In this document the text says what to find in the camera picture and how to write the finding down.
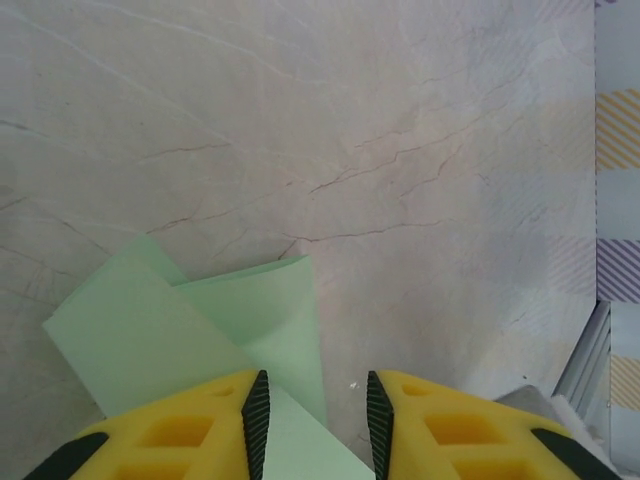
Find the square cutout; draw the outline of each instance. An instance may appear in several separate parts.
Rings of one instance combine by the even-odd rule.
[[[525,461],[469,460],[454,464],[461,480],[543,480]]]
[[[182,480],[189,469],[187,464],[123,465],[115,480]]]
[[[141,447],[199,447],[211,430],[210,417],[169,417],[145,433]]]
[[[479,415],[430,415],[424,419],[439,445],[504,443],[504,438]]]

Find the yellow striped pattern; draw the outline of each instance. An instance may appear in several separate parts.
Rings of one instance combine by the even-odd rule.
[[[640,360],[611,356],[611,403],[640,412]]]
[[[596,100],[596,169],[640,168],[640,92],[601,93]]]

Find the marble surface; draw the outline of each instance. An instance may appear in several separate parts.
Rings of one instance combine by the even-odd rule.
[[[590,0],[0,4],[2,465],[99,413],[40,325],[138,232],[313,258],[331,430],[368,369],[549,392],[595,301]]]

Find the green paper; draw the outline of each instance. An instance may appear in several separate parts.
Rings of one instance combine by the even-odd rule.
[[[107,416],[253,368],[133,254],[109,260],[44,328]]]
[[[375,474],[277,385],[264,480],[375,480]]]
[[[137,236],[112,258],[135,258],[151,268],[171,286],[189,281],[153,238],[147,235]]]
[[[108,266],[112,262],[118,262],[120,260],[138,260],[139,262],[147,265],[151,270],[164,278],[169,285],[180,285],[182,283],[187,283],[189,280],[184,274],[180,271],[180,269],[176,266],[175,263],[171,261],[169,257],[162,251],[162,249],[158,246],[158,244],[147,235],[138,235],[131,242],[127,244],[122,250],[120,250],[116,255],[111,257],[109,260],[105,262],[105,264],[100,267],[96,272],[94,272],[89,278],[78,288],[76,288],[71,295],[69,295],[60,308],[67,302],[72,301],[76,295],[82,293],[84,288],[87,285],[91,285],[91,283],[100,275],[104,269],[108,268]]]
[[[319,422],[327,413],[309,257],[175,287]]]

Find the black tip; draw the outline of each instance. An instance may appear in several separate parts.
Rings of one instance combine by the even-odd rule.
[[[108,439],[109,435],[98,432],[67,442],[24,480],[69,480]]]
[[[393,405],[374,371],[369,372],[367,379],[367,423],[376,480],[387,480],[391,465]]]
[[[260,370],[242,407],[244,442],[247,449],[250,480],[262,479],[269,430],[269,413],[269,377],[265,370]]]
[[[574,439],[544,428],[534,428],[531,433],[580,480],[622,480]]]

